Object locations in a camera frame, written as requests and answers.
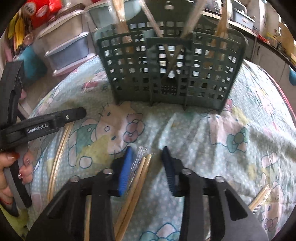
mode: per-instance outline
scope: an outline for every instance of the plastic storage container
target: plastic storage container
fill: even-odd
[[[96,28],[102,28],[114,23],[114,19],[110,14],[108,1],[101,0],[84,9],[89,14],[91,22]],[[140,12],[141,6],[138,0],[124,0],[124,10],[126,20],[133,18]]]
[[[246,38],[234,29],[229,29],[228,39],[214,36],[216,24],[201,17],[188,39],[181,39],[192,4],[186,0],[159,0],[147,5],[164,38],[155,36],[143,11],[127,21],[128,33],[115,34],[114,25],[96,31],[97,48],[115,99],[221,111],[241,66]],[[132,42],[126,42],[125,36],[130,36]],[[164,44],[171,55],[176,46],[183,46],[177,58],[177,76],[171,71],[166,79],[162,79],[168,64]]]
[[[83,26],[83,10],[69,13],[46,27],[37,36],[43,42],[44,50],[51,51],[86,31]]]
[[[52,69],[58,71],[76,61],[86,58],[89,54],[88,36],[89,32],[83,32],[57,48],[48,51],[45,57],[48,58]]]
[[[251,30],[255,23],[255,20],[237,9],[233,9],[233,20]]]

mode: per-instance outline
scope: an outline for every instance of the red bag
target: red bag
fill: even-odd
[[[49,0],[49,11],[51,14],[56,14],[62,8],[60,0]]]
[[[38,28],[49,18],[49,0],[27,0],[24,10],[30,16],[33,28]]]
[[[52,14],[62,8],[60,0],[27,0],[23,9],[30,16],[33,29],[46,23]]]

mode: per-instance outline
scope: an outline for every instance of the yellow cloth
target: yellow cloth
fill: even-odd
[[[11,216],[1,205],[1,211],[3,212],[4,216],[13,227],[13,229],[17,232],[17,234],[24,238],[28,233],[28,228],[26,226],[28,221],[28,212],[27,210],[19,210],[19,216],[13,217]]]

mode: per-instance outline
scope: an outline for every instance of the screw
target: screw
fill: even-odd
[[[184,174],[184,175],[190,175],[191,174],[191,170],[190,169],[182,169],[182,173]]]
[[[78,182],[80,180],[80,177],[79,176],[72,176],[71,178],[70,178],[70,182],[72,182],[72,183],[76,183],[76,182]]]
[[[106,175],[110,175],[113,173],[113,170],[111,168],[106,168],[103,170],[103,173],[106,174]]]
[[[224,178],[221,177],[221,176],[217,176],[217,177],[215,177],[215,180],[216,180],[216,182],[218,182],[218,183],[223,183],[223,182],[225,182]]]

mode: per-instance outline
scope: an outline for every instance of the red string bracelet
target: red string bracelet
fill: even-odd
[[[6,205],[11,205],[12,204],[12,202],[11,203],[5,202],[2,198],[0,198],[0,201],[5,203]]]

